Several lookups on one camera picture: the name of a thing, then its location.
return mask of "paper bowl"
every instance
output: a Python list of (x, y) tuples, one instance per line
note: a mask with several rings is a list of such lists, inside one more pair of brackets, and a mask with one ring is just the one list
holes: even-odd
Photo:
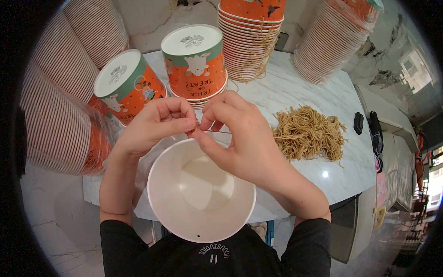
[(163, 226), (197, 243), (219, 242), (237, 233), (256, 200), (254, 184), (218, 168), (194, 139), (172, 145), (157, 158), (146, 189)]

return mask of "pile of twine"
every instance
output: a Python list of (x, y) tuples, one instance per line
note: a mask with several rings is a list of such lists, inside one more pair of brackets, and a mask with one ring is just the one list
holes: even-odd
[(282, 154), (289, 161), (302, 157), (312, 160), (318, 156), (330, 161), (341, 160), (342, 145), (348, 140), (343, 138), (340, 128), (346, 132), (346, 127), (336, 116), (326, 118), (310, 106), (300, 107), (276, 114), (279, 126), (272, 128), (272, 132)]
[[(263, 25), (264, 25), (264, 20), (261, 22), (260, 25), (260, 32), (261, 32), (261, 38), (259, 37), (259, 35), (257, 34), (252, 34), (253, 36), (256, 37), (256, 39), (253, 41), (254, 45), (257, 46), (265, 46), (266, 47), (266, 52), (264, 54), (257, 54), (254, 50), (252, 50), (251, 48), (249, 48), (249, 62), (244, 63), (241, 67), (239, 68), (231, 68), (227, 65), (225, 65), (226, 69), (230, 72), (234, 72), (237, 75), (239, 75), (241, 78), (237, 78), (234, 76), (229, 76), (229, 79), (231, 80), (236, 80), (236, 81), (240, 81), (240, 82), (249, 82), (255, 79), (263, 79), (266, 76), (266, 67), (268, 66), (269, 63), (269, 57), (271, 56), (272, 52), (274, 51), (275, 45), (277, 43), (278, 40), (278, 36), (281, 32), (281, 27), (278, 28), (277, 30), (274, 29), (270, 29), (269, 32), (267, 32), (266, 34), (263, 33)], [(276, 34), (276, 36), (274, 38), (270, 38), (271, 35)], [(261, 58), (262, 60), (266, 59), (266, 63), (264, 64), (260, 64), (260, 65), (256, 65), (256, 62), (254, 62), (252, 60), (252, 58)], [(241, 69), (258, 69), (258, 75), (256, 77), (253, 78), (244, 78), (242, 77), (242, 73), (239, 72), (239, 70)]]

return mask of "right hand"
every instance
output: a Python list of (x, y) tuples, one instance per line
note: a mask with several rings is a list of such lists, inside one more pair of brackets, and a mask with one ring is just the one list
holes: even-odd
[[(208, 134), (223, 125), (232, 133), (229, 148), (216, 143)], [(201, 150), (221, 169), (260, 187), (272, 184), (272, 177), (289, 163), (274, 141), (268, 121), (258, 108), (233, 90), (211, 100), (203, 109), (200, 130), (191, 135)]]

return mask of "white marble countertop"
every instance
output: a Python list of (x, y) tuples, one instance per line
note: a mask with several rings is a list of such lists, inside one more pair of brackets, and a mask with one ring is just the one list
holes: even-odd
[[(167, 74), (163, 56), (160, 51), (143, 55), (149, 65), (165, 83)], [(363, 133), (357, 135), (353, 129), (356, 112), (364, 114), (354, 86), (344, 71), (323, 86), (314, 85), (301, 77), (291, 64), (292, 55), (274, 51), (271, 55), (266, 76), (252, 82), (236, 82), (238, 94), (245, 100), (257, 105), (261, 113), (272, 126), (278, 121), (274, 113), (294, 106), (310, 105), (326, 116), (335, 115), (348, 128), (344, 138), (349, 139), (343, 146), (343, 158), (340, 164), (323, 158), (315, 160), (294, 160), (291, 164), (311, 182), (317, 185), (326, 195), (329, 204), (357, 195), (376, 184), (374, 154), (368, 123), (365, 120)], [(229, 80), (228, 89), (237, 90)], [(202, 112), (196, 111), (201, 120)], [(229, 144), (230, 135), (210, 133), (221, 142)], [(134, 200), (134, 213), (139, 218), (157, 220), (152, 212), (145, 189), (148, 173), (155, 158), (178, 140), (186, 136), (169, 137), (162, 140), (146, 156), (140, 159), (136, 178), (137, 197)], [(84, 176), (83, 194), (85, 201), (98, 205), (98, 190), (101, 177)], [(249, 222), (260, 222), (284, 218), (289, 214), (267, 192), (257, 188), (257, 200)]]

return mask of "black sleeve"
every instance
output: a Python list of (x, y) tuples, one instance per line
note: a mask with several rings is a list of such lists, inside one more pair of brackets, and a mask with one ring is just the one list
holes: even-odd
[(103, 221), (100, 236), (106, 277), (120, 276), (119, 272), (149, 248), (134, 228), (118, 220)]
[(331, 223), (323, 218), (301, 222), (292, 232), (281, 256), (289, 276), (329, 277)]

